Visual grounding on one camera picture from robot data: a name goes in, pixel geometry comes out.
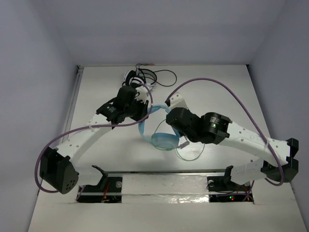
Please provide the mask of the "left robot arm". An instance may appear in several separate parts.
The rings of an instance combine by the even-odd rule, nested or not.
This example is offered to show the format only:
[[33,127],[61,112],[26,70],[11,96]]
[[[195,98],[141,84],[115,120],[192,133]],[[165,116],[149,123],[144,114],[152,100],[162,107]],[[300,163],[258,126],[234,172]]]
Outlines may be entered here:
[[107,186],[107,174],[97,165],[80,167],[82,155],[103,135],[117,127],[139,124],[149,116],[153,97],[147,85],[123,86],[113,99],[103,104],[88,123],[49,141],[35,164],[35,183],[46,193],[69,193],[75,186]]

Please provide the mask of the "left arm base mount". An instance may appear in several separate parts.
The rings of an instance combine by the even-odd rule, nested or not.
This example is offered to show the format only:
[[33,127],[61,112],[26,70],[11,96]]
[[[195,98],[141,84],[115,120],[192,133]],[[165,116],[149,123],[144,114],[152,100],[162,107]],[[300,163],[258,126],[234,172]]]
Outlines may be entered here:
[[76,197],[78,203],[121,203],[122,181],[121,176],[109,176],[100,167],[93,165],[101,173],[97,185],[80,186]]

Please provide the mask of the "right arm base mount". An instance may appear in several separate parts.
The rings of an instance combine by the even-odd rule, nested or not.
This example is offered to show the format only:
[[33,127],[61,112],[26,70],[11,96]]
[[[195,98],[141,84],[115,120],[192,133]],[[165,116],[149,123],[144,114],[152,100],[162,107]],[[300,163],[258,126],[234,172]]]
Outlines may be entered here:
[[225,183],[223,176],[208,176],[206,188],[209,191],[210,203],[254,202],[250,183]]

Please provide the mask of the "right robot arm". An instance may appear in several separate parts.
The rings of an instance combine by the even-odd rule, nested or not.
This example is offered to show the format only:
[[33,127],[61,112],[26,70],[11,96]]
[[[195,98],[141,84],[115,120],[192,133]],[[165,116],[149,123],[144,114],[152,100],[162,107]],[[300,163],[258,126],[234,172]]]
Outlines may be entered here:
[[263,139],[226,116],[213,112],[197,116],[181,107],[168,113],[166,123],[191,142],[232,147],[258,158],[246,165],[226,168],[223,185],[229,190],[265,178],[288,183],[298,174],[299,162],[295,155],[299,141],[294,138],[287,141]]

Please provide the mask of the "light blue headphones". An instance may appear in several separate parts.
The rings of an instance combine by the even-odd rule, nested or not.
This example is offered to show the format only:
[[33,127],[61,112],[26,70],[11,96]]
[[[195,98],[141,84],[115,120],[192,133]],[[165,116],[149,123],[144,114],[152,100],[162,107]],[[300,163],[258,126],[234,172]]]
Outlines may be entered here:
[[179,142],[181,136],[175,129],[172,129],[173,134],[165,132],[157,132],[160,125],[165,121],[166,120],[163,119],[163,121],[159,123],[156,130],[151,136],[144,135],[145,121],[138,124],[138,129],[142,139],[147,141],[149,144],[151,144],[152,146],[154,146],[159,150],[171,151],[176,149],[180,145]]

